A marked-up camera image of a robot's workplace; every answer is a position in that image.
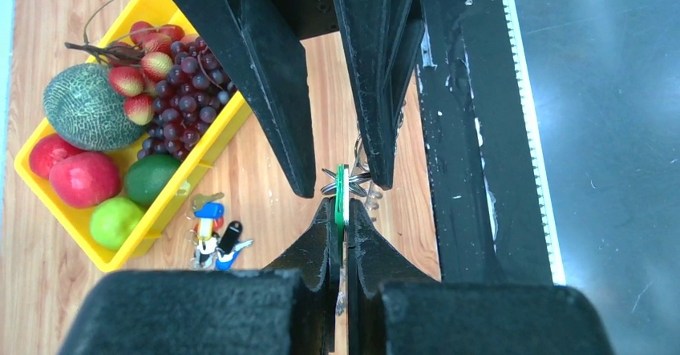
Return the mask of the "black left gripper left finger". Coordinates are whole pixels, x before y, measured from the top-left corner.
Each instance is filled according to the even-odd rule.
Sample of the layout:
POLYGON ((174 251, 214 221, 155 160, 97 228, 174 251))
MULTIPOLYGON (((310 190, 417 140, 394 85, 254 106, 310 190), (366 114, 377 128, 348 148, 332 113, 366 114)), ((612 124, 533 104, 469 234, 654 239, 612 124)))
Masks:
POLYGON ((310 226, 265 266, 266 270, 294 272, 300 279, 287 328, 289 354, 334 351, 340 269, 337 242, 334 198, 325 198, 310 226))

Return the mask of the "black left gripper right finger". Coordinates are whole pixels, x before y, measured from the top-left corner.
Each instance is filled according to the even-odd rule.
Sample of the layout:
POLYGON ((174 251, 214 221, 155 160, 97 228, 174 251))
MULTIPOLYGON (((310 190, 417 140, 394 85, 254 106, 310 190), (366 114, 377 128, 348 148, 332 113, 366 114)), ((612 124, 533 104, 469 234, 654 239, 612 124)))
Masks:
POLYGON ((349 204, 346 295, 349 354, 399 354, 391 342, 414 320, 407 285, 433 279, 414 266, 370 220, 359 200, 349 204))

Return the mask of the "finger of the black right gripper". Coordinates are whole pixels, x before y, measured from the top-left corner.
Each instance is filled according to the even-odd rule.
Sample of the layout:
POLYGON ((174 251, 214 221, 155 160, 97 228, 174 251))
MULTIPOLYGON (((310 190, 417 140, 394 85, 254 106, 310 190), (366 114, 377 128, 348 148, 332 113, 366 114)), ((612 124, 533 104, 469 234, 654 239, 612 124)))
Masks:
POLYGON ((304 47, 270 0, 173 0, 244 96, 292 191, 316 182, 304 47))
POLYGON ((334 0, 372 180, 392 188, 399 113, 424 33, 420 0, 334 0))

